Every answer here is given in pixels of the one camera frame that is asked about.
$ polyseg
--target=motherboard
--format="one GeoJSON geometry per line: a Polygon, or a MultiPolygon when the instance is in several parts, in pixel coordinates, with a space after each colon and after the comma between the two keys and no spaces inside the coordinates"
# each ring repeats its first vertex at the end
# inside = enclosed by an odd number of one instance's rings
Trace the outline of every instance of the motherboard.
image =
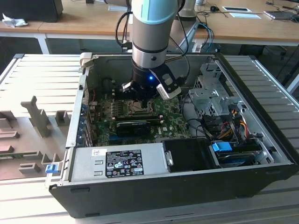
{"type": "Polygon", "coordinates": [[[152,99],[142,108],[139,101],[117,100],[105,94],[98,99],[95,110],[98,115],[94,120],[97,146],[157,143],[191,137],[180,113],[178,98],[152,99]]]}

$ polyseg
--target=power supply label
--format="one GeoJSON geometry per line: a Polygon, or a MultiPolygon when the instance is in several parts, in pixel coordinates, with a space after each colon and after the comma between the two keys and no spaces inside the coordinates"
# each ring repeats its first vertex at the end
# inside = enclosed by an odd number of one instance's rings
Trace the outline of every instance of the power supply label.
{"type": "Polygon", "coordinates": [[[106,153],[106,177],[144,175],[141,150],[106,153]]]}

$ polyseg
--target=blue plastic tab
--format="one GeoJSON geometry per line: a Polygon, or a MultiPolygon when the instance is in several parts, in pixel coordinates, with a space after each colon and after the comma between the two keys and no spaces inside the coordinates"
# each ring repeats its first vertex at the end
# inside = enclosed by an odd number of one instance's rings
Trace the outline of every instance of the blue plastic tab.
{"type": "Polygon", "coordinates": [[[232,151],[232,147],[230,146],[229,142],[227,141],[218,141],[215,142],[213,145],[214,152],[226,152],[226,151],[232,151]]]}
{"type": "Polygon", "coordinates": [[[56,174],[58,172],[59,172],[59,170],[58,170],[58,165],[57,164],[47,165],[47,167],[46,167],[46,173],[47,174],[56,174]]]}

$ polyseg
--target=white desk leg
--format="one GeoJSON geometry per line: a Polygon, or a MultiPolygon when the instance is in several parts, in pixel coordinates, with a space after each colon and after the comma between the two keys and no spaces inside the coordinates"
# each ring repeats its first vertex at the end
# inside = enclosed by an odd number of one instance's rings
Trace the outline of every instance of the white desk leg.
{"type": "Polygon", "coordinates": [[[35,34],[43,54],[52,54],[50,45],[45,34],[35,34]]]}
{"type": "Polygon", "coordinates": [[[286,90],[288,90],[290,94],[293,94],[293,92],[298,88],[298,86],[299,86],[299,74],[292,81],[292,83],[289,85],[289,87],[286,90]]]}

